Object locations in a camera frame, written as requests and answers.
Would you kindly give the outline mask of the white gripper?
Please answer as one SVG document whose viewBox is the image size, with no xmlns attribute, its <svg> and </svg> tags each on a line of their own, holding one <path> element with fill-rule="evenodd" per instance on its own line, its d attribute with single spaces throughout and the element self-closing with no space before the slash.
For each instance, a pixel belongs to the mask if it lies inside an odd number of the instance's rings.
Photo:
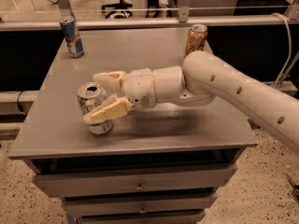
<svg viewBox="0 0 299 224">
<path fill-rule="evenodd" d="M 133 108 L 142 110 L 157 104 L 153 74 L 149 68 L 134 70 L 129 74 L 123 71 L 97 73 L 93 75 L 93 80 L 113 91 L 122 90 L 125 97 L 109 97 L 93 108 L 83 116 L 83 121 L 87 124 L 117 119 L 126 116 Z"/>
</svg>

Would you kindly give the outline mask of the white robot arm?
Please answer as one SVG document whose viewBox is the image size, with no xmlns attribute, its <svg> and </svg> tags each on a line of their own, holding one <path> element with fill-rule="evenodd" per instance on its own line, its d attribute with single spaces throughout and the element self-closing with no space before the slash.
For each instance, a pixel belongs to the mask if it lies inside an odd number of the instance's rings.
<svg viewBox="0 0 299 224">
<path fill-rule="evenodd" d="M 115 93 L 83 118 L 87 124 L 157 104 L 207 105 L 218 96 L 299 155 L 299 102 L 234 69 L 217 56 L 194 51 L 181 66 L 97 73 L 93 80 Z"/>
</svg>

